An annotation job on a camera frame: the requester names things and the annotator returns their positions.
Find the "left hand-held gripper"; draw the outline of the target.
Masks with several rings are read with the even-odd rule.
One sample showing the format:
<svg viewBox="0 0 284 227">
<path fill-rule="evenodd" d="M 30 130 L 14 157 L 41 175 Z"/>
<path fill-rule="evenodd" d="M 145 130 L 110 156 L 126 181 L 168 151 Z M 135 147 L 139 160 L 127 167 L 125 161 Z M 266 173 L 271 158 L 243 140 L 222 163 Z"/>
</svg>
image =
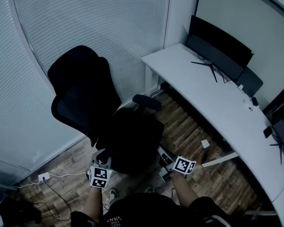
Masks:
<svg viewBox="0 0 284 227">
<path fill-rule="evenodd" d="M 98 150 L 92 155 L 89 167 L 86 170 L 86 177 L 89 181 L 90 187 L 103 189 L 108 184 L 109 178 L 113 171 L 111 169 L 112 157 L 108 156 L 105 163 L 103 163 L 100 159 L 97 159 L 97 157 L 105 152 L 105 150 L 105 148 Z"/>
</svg>

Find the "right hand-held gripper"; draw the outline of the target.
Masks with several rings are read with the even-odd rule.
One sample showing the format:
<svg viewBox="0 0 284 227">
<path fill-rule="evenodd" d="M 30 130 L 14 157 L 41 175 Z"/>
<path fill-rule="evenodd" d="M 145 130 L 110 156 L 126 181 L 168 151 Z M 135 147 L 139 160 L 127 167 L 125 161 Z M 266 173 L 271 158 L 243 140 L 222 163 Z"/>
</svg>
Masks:
<svg viewBox="0 0 284 227">
<path fill-rule="evenodd" d="M 196 161 L 185 156 L 175 156 L 162 146 L 158 147 L 158 153 L 160 156 L 159 165 L 161 166 L 159 176 L 164 182 L 170 178 L 170 173 L 172 171 L 188 175 L 192 173 L 196 165 Z"/>
</svg>

